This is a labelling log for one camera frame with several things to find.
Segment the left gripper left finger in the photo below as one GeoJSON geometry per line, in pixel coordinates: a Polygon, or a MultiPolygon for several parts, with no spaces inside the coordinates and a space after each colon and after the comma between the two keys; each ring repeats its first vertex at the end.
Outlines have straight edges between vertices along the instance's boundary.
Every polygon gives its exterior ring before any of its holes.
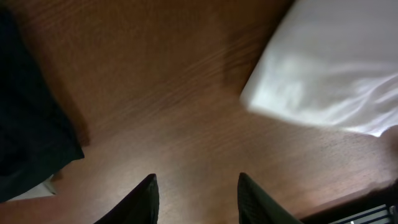
{"type": "Polygon", "coordinates": [[[95,224],[157,224],[158,217],[157,176],[149,174],[95,224]]]}

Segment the white robot print t-shirt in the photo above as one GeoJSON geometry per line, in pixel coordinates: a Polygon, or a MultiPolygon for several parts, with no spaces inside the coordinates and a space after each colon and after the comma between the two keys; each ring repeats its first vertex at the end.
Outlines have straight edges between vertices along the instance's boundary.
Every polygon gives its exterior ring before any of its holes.
{"type": "Polygon", "coordinates": [[[241,101],[289,123],[382,135],[397,125],[397,1],[296,1],[241,101]]]}

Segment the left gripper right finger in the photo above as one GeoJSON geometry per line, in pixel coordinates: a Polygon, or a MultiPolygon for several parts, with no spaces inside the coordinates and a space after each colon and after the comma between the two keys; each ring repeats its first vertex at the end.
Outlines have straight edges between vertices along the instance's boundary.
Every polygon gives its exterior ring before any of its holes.
{"type": "Polygon", "coordinates": [[[238,179],[239,224],[302,224],[246,173],[238,179]]]}

